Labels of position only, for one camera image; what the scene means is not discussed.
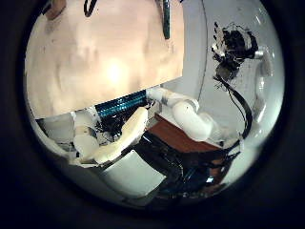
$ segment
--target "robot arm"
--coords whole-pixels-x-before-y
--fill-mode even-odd
[[[194,98],[163,88],[148,89],[147,97],[172,108],[174,120],[194,141],[205,141],[209,138],[213,142],[220,142],[228,138],[238,138],[237,133],[220,127],[210,115],[197,114],[199,103]]]

